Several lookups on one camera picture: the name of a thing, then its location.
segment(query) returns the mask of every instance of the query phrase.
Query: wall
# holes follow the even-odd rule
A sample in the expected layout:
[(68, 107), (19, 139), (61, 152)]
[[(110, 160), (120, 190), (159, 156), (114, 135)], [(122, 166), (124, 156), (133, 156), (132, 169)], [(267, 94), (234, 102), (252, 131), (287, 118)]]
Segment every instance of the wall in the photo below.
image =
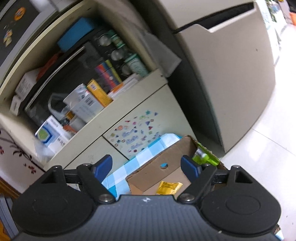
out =
[(31, 160), (0, 125), (0, 177), (20, 193), (44, 173)]

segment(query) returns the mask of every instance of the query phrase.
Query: blue sponge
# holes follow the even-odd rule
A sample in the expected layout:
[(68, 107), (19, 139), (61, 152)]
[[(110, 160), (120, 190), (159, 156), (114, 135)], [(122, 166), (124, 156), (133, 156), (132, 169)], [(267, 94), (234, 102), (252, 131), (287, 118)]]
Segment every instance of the blue sponge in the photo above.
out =
[(79, 39), (93, 31), (98, 25), (89, 18), (80, 18), (57, 42), (63, 52), (69, 50)]

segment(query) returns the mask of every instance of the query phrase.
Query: yellow packet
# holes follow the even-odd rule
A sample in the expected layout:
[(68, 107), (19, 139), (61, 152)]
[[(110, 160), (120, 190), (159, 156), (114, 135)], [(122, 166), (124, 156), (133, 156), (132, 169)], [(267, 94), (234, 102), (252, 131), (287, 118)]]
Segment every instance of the yellow packet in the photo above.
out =
[(161, 181), (156, 194), (160, 195), (175, 195), (176, 192), (183, 186), (183, 183), (167, 183)]

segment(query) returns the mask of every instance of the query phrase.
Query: white tile floor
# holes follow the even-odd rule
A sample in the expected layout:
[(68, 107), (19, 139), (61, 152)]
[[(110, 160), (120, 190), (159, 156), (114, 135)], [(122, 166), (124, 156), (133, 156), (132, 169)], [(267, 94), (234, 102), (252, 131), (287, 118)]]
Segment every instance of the white tile floor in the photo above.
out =
[(276, 86), (268, 106), (222, 162), (241, 165), (281, 204), (285, 240), (296, 240), (296, 27), (281, 35)]

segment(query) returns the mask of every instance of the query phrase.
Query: refrigerator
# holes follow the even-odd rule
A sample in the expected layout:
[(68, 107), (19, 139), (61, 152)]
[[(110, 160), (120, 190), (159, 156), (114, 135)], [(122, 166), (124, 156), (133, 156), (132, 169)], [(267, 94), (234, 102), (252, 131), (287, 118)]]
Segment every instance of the refrigerator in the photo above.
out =
[(252, 127), (275, 86), (272, 50), (250, 0), (130, 0), (182, 62), (169, 87), (193, 131), (229, 151)]

